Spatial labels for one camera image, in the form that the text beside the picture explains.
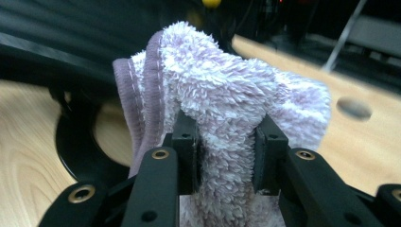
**fuzzy towel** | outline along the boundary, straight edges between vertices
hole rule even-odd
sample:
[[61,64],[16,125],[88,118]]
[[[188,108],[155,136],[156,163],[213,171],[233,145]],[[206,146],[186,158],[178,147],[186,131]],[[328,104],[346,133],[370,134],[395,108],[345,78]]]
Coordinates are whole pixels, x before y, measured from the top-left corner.
[[113,67],[133,142],[131,176],[180,109],[199,125],[202,183],[180,197],[181,226],[284,226],[278,198],[253,193],[254,129],[269,114],[291,147],[316,149],[330,117],[323,84],[224,53],[187,23],[157,32],[146,51]]

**black equipment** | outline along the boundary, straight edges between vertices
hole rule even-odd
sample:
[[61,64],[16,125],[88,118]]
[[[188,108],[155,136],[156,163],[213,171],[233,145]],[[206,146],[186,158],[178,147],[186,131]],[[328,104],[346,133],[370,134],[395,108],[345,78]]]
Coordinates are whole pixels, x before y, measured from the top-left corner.
[[[126,180],[128,168],[110,160],[92,132],[102,103],[117,97],[112,61],[141,51],[179,20],[233,53],[234,34],[254,39],[271,27],[266,19],[277,18],[281,2],[223,0],[206,9],[201,0],[0,1],[0,79],[49,88],[62,106],[57,150],[78,180],[40,226],[177,225],[178,195],[194,193],[201,178],[201,146],[183,155],[189,144],[201,144],[196,123],[181,115],[163,147],[148,151],[139,174]],[[267,195],[281,191],[288,226],[401,226],[401,185],[384,185],[372,198],[345,185],[319,154],[289,148],[268,116],[259,128],[253,185]]]
[[[318,153],[289,148],[268,115],[255,137],[253,187],[280,196],[288,227],[401,225],[400,184],[382,185],[375,198],[347,186]],[[179,226],[179,195],[198,190],[201,155],[196,122],[180,112],[174,132],[145,154],[136,176],[109,189],[101,182],[68,187],[39,226]]]

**light wood table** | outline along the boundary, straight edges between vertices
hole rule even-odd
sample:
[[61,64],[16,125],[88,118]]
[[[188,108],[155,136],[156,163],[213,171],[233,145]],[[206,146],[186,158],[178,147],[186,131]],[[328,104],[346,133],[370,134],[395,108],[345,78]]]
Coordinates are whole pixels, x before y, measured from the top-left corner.
[[[260,58],[330,87],[332,120],[319,152],[348,184],[374,194],[382,183],[401,183],[400,96],[345,76],[327,75],[240,37],[234,45],[244,57]],[[339,113],[336,102],[342,96],[368,103],[371,119],[361,122]],[[0,80],[0,226],[36,226],[52,201],[75,182],[55,149],[59,114],[58,104],[45,88]],[[131,140],[120,108],[103,109],[96,137],[115,160],[130,162]]]

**round hole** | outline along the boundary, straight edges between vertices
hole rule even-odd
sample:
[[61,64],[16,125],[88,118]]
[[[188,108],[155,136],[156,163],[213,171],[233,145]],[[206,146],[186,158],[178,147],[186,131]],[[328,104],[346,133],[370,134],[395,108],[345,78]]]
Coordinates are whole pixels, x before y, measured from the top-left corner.
[[104,153],[123,166],[132,160],[131,135],[119,100],[102,105],[94,125],[94,137]]
[[360,225],[362,223],[362,221],[360,220],[360,218],[358,218],[356,215],[351,214],[351,213],[345,213],[344,214],[345,219],[354,224],[354,225]]
[[168,157],[168,155],[169,155],[169,153],[165,149],[159,149],[159,150],[153,151],[153,153],[151,154],[151,156],[154,159],[165,159],[166,157]]
[[277,139],[277,138],[278,138],[278,136],[277,136],[277,135],[275,135],[275,134],[270,134],[270,135],[269,135],[269,138],[271,138],[271,139]]
[[337,109],[341,113],[360,121],[367,121],[372,116],[372,110],[366,103],[351,97],[340,98],[337,102]]
[[142,214],[142,220],[144,222],[152,222],[155,219],[157,219],[157,213],[154,211],[147,211],[144,214]]
[[315,155],[307,150],[299,150],[295,153],[299,158],[304,159],[304,160],[314,160],[316,157]]
[[392,191],[392,195],[395,197],[396,200],[401,201],[401,189],[394,189]]
[[86,184],[76,188],[68,196],[68,200],[72,203],[81,203],[89,200],[95,194],[95,187],[90,184]]

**black mount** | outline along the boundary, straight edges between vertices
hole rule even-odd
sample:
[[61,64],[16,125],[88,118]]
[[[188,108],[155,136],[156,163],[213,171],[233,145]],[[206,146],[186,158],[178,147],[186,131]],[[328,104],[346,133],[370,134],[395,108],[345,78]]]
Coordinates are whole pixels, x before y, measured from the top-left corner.
[[[279,196],[287,226],[401,226],[401,184],[380,186],[376,197],[346,185],[318,153],[290,148],[268,115],[255,136],[253,187]],[[196,122],[180,113],[174,132],[146,153],[135,177],[109,189],[107,178],[71,185],[40,226],[179,226],[179,196],[197,193],[201,160]]]

